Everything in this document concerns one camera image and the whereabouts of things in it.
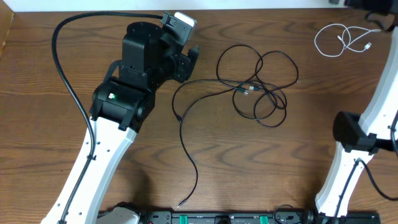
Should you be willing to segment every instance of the white cable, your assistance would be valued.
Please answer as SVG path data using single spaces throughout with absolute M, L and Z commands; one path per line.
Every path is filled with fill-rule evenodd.
M 341 37 L 340 37 L 340 36 L 337 36 L 337 38 L 341 41 L 341 43 L 343 43 L 343 49 L 341 50 L 340 54 L 338 54 L 338 55 L 327 55 L 327 54 L 324 54 L 324 53 L 319 49 L 319 47 L 318 47 L 318 45 L 317 45 L 317 37 L 318 37 L 318 35 L 319 35 L 324 29 L 326 29 L 327 27 L 331 27 L 331 26 L 342 26 L 342 27 L 344 27 L 344 31 L 343 31 L 343 34 L 341 35 Z M 357 38 L 355 38 L 353 41 L 351 41 L 351 34 L 350 34 L 350 32 L 349 32 L 350 29 L 361 29 L 361 30 L 366 30 L 367 32 L 365 32 L 364 34 L 360 35 L 359 37 L 357 37 Z M 347 43 L 347 44 L 344 42 L 344 35 L 346 34 L 346 31 L 347 31 L 347 34 L 348 34 L 348 43 Z M 327 26 L 325 26 L 324 28 L 322 28 L 322 29 L 317 33 L 317 35 L 315 36 L 313 42 L 314 42 L 314 44 L 315 44 L 315 47 L 318 49 L 318 51 L 319 51 L 323 56 L 326 56 L 326 57 L 339 57 L 339 56 L 344 52 L 344 50 L 346 50 L 346 49 L 352 50 L 353 52 L 357 52 L 357 53 L 362 53 L 362 52 L 364 52 L 365 50 L 369 49 L 369 48 L 371 47 L 371 45 L 372 45 L 372 43 L 370 43 L 370 42 L 369 42 L 368 44 L 365 45 L 365 47 L 364 47 L 363 50 L 355 50 L 355 49 L 350 48 L 349 46 L 350 46 L 351 44 L 353 44 L 354 42 L 356 42 L 356 41 L 357 41 L 358 39 L 360 39 L 361 37 L 363 37 L 363 36 L 365 36 L 366 34 L 368 34 L 368 33 L 371 33 L 371 32 L 380 32 L 380 31 L 381 31 L 381 30 L 379 30 L 379 29 L 370 30 L 370 29 L 366 29 L 366 28 L 362 28 L 362 27 L 357 27 L 357 26 L 346 27 L 346 26 L 344 26 L 343 24 L 330 24 L 330 25 L 327 25 Z

